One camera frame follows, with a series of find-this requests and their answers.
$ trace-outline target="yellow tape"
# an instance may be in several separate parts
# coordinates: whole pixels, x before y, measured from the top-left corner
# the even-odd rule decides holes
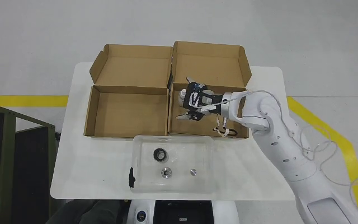
[[[68,96],[0,96],[2,107],[58,108],[67,106]]]
[[[295,114],[301,117],[310,125],[318,125],[324,128],[330,135],[332,141],[335,141],[339,148],[343,153],[343,158],[345,160],[348,176],[351,181],[354,181],[358,178],[358,160],[355,155],[355,151],[353,145],[350,141],[348,141],[341,134],[336,132],[333,128],[331,128],[328,124],[320,120],[316,115],[314,115],[311,111],[307,110],[304,106],[294,100],[292,97],[287,97],[287,102],[290,110],[292,110]],[[327,133],[324,130],[316,128],[318,132],[327,136]],[[358,186],[355,185],[353,187],[353,192],[355,195],[355,199],[358,202]]]
[[[3,107],[66,107],[68,96],[0,96],[0,106]],[[358,160],[352,143],[345,137],[336,132],[328,124],[320,120],[312,112],[299,104],[292,97],[287,97],[288,106],[295,114],[301,117],[310,125],[323,127],[335,141],[343,153],[343,158],[347,167],[347,172],[351,181],[358,178]],[[317,131],[327,136],[327,133],[317,128]],[[353,187],[353,191],[358,202],[358,186]]]

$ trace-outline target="cardboard packaging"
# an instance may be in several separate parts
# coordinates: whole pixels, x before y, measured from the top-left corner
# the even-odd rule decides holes
[[[173,48],[105,45],[89,73],[85,136],[166,136]]]
[[[187,111],[178,104],[178,94],[188,85],[186,77],[206,84],[216,94],[223,94],[244,91],[251,71],[242,46],[177,41],[174,44],[172,75],[169,133],[220,136],[213,131],[216,127],[215,115],[204,116],[199,122],[175,119]],[[248,137],[248,129],[238,123],[228,121],[227,128],[238,132],[236,138]]]

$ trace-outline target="black panel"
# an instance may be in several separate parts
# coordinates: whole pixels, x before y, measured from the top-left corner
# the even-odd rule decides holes
[[[16,133],[12,224],[45,223],[49,218],[48,128]]]
[[[4,114],[0,113],[0,162],[2,153],[2,135],[4,133]]]
[[[153,224],[213,224],[209,200],[157,200]]]
[[[172,69],[170,69],[170,75],[169,75],[169,79],[168,79],[168,83],[167,83],[167,89],[169,89],[169,92],[172,87],[172,82],[173,82],[173,73],[172,73]]]

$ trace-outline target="transparent plastic container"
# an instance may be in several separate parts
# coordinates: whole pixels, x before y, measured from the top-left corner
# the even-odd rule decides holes
[[[136,136],[133,139],[132,168],[136,193],[203,193],[213,191],[213,140],[210,137]],[[158,162],[154,151],[162,148],[167,158]],[[164,178],[162,170],[172,173]]]

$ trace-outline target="robotic arm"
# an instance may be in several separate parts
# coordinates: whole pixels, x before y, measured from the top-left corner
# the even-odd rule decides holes
[[[313,151],[294,119],[282,113],[274,95],[266,91],[216,95],[204,84],[188,81],[188,88],[182,91],[179,103],[189,111],[177,119],[198,121],[210,113],[220,114],[251,128],[258,146],[295,194],[296,206],[304,223],[358,223],[357,207],[339,196],[315,162],[307,158]],[[244,97],[239,118],[239,105]]]

